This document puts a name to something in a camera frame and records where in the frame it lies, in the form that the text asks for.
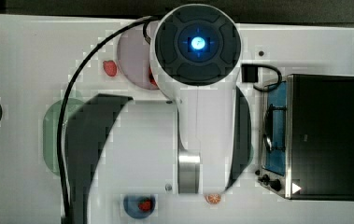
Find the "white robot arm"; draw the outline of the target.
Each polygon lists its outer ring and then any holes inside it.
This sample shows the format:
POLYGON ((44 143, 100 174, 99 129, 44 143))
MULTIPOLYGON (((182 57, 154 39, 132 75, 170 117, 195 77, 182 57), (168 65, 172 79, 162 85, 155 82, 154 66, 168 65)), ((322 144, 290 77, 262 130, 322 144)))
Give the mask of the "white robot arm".
MULTIPOLYGON (((178 146, 185 154, 196 152, 193 170, 179 170, 181 193, 219 193, 239 176, 238 166, 227 169, 241 144, 240 105, 244 96, 236 88, 243 44, 234 21, 216 7, 189 4, 167 13, 150 44, 150 68, 160 91, 177 106, 178 146)), ((72 196, 66 219, 87 224, 89 189, 98 156, 103 150, 95 136, 107 137, 127 96, 98 94, 68 121, 67 159, 72 196)))

